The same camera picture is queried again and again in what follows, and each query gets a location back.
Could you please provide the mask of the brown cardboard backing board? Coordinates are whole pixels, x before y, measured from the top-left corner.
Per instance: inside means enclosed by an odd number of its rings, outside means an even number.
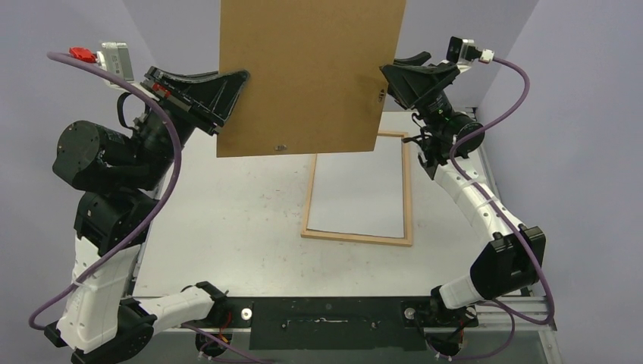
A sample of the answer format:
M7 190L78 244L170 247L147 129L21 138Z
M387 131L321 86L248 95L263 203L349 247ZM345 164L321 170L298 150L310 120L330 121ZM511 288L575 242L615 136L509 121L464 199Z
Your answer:
M219 158L370 152L404 1L223 1L219 67L249 79Z

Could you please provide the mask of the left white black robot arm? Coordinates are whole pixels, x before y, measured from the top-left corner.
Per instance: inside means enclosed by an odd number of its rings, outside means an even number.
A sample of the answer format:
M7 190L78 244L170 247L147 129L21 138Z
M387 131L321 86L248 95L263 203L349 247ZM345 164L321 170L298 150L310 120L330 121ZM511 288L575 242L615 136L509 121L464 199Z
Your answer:
M124 362L170 328L231 322L227 295L207 281L154 299L130 298L127 290L151 221L165 203L152 190L180 161L194 130L220 131L248 79L245 70L182 75L156 67L140 84L113 76L110 82L123 90L118 106L130 95L146 105L130 135L75 121L60 136L52 169L83 195L67 302L44 333L55 346L72 349L72 362Z

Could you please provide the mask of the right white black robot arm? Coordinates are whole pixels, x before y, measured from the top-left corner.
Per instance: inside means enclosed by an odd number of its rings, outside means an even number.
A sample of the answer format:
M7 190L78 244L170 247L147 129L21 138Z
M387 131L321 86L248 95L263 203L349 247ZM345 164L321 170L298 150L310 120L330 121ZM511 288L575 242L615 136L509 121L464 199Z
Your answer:
M396 60L381 66L387 94L406 110L419 134L404 143L419 148L418 160L429 178L453 200L484 246L461 278L435 287L428 314L438 325L448 325L476 303L494 301L504 294L541 281L546 237L539 227L527 227L508 212L469 159L486 132L506 120L525 101L531 88L527 73L515 64L498 60L523 81L519 98L498 119L483 125L455 111L444 93L464 67L451 60L428 64L430 55Z

